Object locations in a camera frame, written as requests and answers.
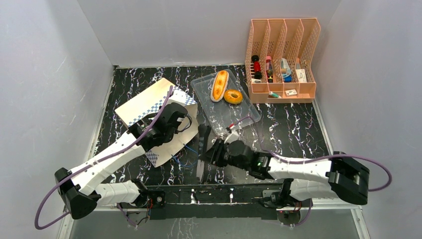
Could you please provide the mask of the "checkered paper bread bag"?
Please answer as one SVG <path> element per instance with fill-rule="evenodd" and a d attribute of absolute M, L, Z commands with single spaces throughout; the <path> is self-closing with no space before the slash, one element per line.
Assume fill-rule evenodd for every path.
<path fill-rule="evenodd" d="M 198 133 L 197 102 L 162 78 L 115 110 L 154 167 L 175 156 Z"/>

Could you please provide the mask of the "round yellow fake bun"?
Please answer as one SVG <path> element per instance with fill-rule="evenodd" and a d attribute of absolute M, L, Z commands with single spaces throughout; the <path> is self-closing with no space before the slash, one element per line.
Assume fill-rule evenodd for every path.
<path fill-rule="evenodd" d="M 224 93 L 224 100 L 229 104 L 237 105 L 243 101 L 243 95 L 240 91 L 229 89 Z"/>

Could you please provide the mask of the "yellow fake bread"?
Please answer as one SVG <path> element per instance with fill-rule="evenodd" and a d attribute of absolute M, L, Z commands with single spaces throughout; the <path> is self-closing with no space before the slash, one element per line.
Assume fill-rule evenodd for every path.
<path fill-rule="evenodd" d="M 219 102 L 226 91 L 228 84 L 229 73 L 226 70 L 219 71 L 214 78 L 212 89 L 211 89 L 211 100 L 213 102 Z"/>

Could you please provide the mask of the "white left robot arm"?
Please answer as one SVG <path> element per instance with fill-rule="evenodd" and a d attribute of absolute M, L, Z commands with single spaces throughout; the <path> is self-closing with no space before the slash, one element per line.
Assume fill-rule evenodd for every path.
<path fill-rule="evenodd" d="M 139 180 L 104 183 L 104 180 L 131 160 L 146 155 L 159 167 L 177 154 L 198 132 L 196 123 L 182 102 L 170 101 L 156 113 L 131 123 L 115 143 L 89 161 L 58 169 L 57 190 L 73 219 L 81 219 L 97 206 L 130 203 L 145 206 L 158 196 Z"/>

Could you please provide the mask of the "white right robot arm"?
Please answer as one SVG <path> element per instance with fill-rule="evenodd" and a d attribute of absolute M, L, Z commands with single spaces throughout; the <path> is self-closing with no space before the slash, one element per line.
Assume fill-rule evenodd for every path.
<path fill-rule="evenodd" d="M 200 125 L 199 159 L 217 167 L 234 166 L 260 180 L 281 181 L 281 189 L 263 193 L 260 204 L 268 208 L 293 206 L 313 198 L 339 198 L 354 205 L 368 203 L 369 169 L 353 157 L 340 154 L 328 160 L 277 158 L 252 150 L 229 130 L 208 147 L 211 127 Z"/>

